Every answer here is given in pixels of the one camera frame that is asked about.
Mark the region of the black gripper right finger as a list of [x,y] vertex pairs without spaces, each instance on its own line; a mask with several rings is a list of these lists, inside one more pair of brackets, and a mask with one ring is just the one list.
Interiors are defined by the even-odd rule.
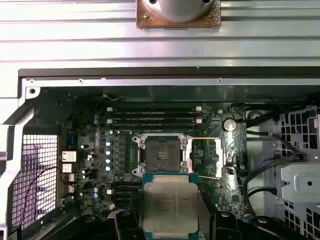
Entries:
[[250,223],[229,211],[219,211],[208,200],[202,201],[202,232],[206,240],[306,240],[307,237],[267,216]]

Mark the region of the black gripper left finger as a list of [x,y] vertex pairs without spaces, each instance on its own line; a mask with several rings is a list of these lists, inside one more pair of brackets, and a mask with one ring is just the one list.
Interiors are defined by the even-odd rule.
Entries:
[[72,234],[73,240],[142,240],[143,229],[131,210],[117,210],[110,213],[106,220],[95,219],[85,222],[78,233]]

